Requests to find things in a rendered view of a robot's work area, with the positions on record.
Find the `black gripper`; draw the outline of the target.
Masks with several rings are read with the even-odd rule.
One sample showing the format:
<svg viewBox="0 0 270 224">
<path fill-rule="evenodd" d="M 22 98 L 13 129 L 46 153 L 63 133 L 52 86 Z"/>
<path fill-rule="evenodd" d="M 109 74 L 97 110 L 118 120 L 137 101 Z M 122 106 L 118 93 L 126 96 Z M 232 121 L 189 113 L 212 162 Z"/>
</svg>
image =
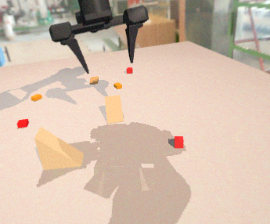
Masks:
<svg viewBox="0 0 270 224">
<path fill-rule="evenodd" d="M 67 21 L 51 25 L 49 33 L 52 41 L 60 42 L 61 45 L 68 45 L 86 73 L 89 74 L 87 63 L 75 35 L 126 24 L 127 28 L 125 32 L 128 42 L 128 55 L 130 62 L 133 63 L 138 30 L 149 19 L 146 7 L 141 5 L 129 8 L 124 11 L 124 14 L 113 16 L 109 0 L 78 0 L 78 4 L 84 23 L 70 25 L 70 22 Z M 105 23 L 103 20 L 109 20 L 110 22 Z"/>
</svg>

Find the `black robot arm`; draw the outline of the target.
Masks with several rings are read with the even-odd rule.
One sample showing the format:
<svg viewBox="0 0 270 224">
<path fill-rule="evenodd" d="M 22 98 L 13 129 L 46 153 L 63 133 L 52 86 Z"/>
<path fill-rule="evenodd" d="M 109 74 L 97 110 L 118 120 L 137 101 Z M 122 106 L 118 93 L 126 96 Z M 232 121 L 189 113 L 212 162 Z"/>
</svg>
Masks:
<svg viewBox="0 0 270 224">
<path fill-rule="evenodd" d="M 82 16 L 81 11 L 76 12 L 74 14 L 75 14 L 75 18 L 77 20 L 77 23 L 84 23 L 84 20 L 83 20 L 83 16 Z M 110 22 L 109 20 L 103 20 L 103 21 L 105 21 L 105 23 L 106 22 Z M 110 27 L 109 28 L 106 28 L 106 29 L 102 29 L 102 30 L 108 30 L 108 29 L 110 29 Z M 102 31 L 102 30 L 98 30 L 98 31 Z M 98 31 L 92 31 L 91 33 L 94 34 L 94 33 L 97 33 Z"/>
</svg>

